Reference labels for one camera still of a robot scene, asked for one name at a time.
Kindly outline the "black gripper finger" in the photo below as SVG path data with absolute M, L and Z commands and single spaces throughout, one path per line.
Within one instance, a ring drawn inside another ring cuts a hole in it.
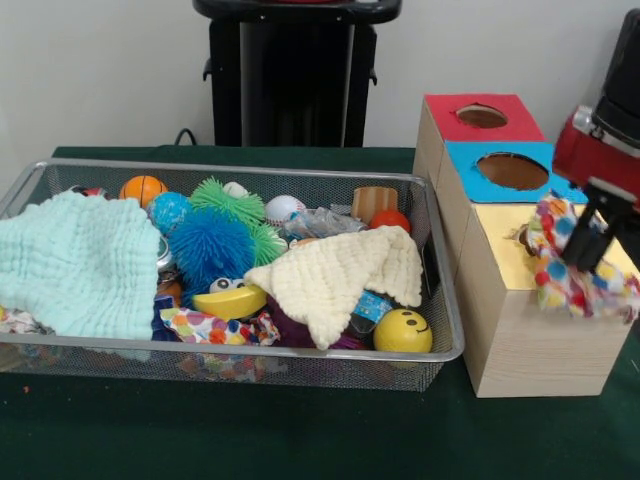
M 595 257 L 591 252 L 592 233 L 590 222 L 596 212 L 596 205 L 590 201 L 577 219 L 577 223 L 564 247 L 562 258 L 569 266 L 594 266 Z
M 596 218 L 596 213 L 596 210 L 585 210 L 582 214 L 585 220 L 582 253 L 583 271 L 594 271 L 606 253 L 623 220 L 622 214 L 611 213 L 608 217 L 607 225 L 600 228 L 593 223 Z

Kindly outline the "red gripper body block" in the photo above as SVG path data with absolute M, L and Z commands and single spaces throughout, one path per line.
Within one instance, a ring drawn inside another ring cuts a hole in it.
M 639 211 L 639 145 L 629 145 L 593 123 L 571 115 L 556 141 L 553 172 L 586 192 L 589 185 Z

